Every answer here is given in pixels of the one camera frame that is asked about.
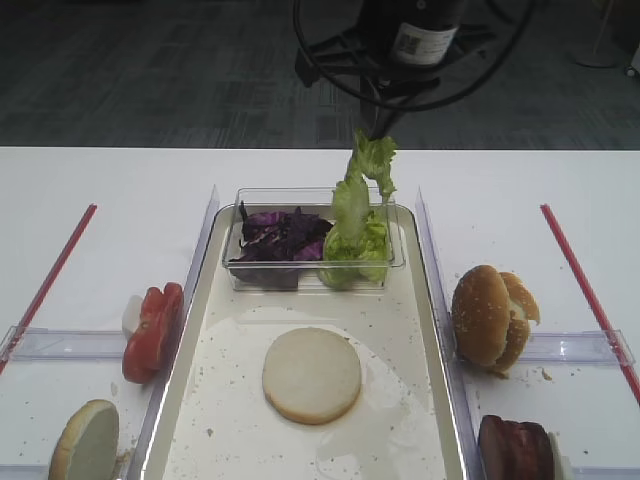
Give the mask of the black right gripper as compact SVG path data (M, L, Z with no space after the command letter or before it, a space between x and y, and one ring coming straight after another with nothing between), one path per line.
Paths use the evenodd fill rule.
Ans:
M371 140L389 136L407 113L402 108L457 102L495 73L490 63L461 90L419 102L438 87L444 73L474 54L485 54L495 41L489 26L462 21L466 6L465 1L364 1L354 25L310 43L302 27L302 3L296 1L296 73L307 87L324 79L358 99Z

